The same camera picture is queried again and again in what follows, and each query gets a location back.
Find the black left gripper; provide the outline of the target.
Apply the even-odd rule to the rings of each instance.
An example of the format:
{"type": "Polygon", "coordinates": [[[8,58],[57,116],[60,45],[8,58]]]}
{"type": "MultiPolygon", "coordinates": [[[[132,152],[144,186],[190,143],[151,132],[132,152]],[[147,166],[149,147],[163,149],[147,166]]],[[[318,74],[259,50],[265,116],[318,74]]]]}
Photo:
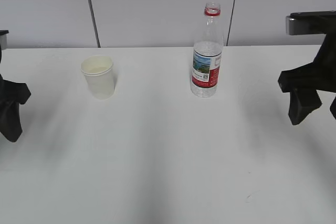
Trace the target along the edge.
{"type": "Polygon", "coordinates": [[[1,133],[10,142],[17,142],[23,132],[19,104],[25,104],[30,96],[26,83],[11,82],[1,76],[1,133]]]}

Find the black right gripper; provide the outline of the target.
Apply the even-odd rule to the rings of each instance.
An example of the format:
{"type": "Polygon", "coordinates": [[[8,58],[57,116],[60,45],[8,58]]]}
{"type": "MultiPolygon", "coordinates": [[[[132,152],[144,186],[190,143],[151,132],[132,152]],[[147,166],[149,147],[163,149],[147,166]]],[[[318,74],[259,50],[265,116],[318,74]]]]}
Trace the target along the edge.
{"type": "MultiPolygon", "coordinates": [[[[278,84],[283,93],[290,92],[289,118],[300,124],[310,113],[321,107],[317,90],[335,93],[335,34],[327,34],[313,62],[282,71],[278,84]]],[[[330,105],[336,119],[336,98],[330,105]]]]}

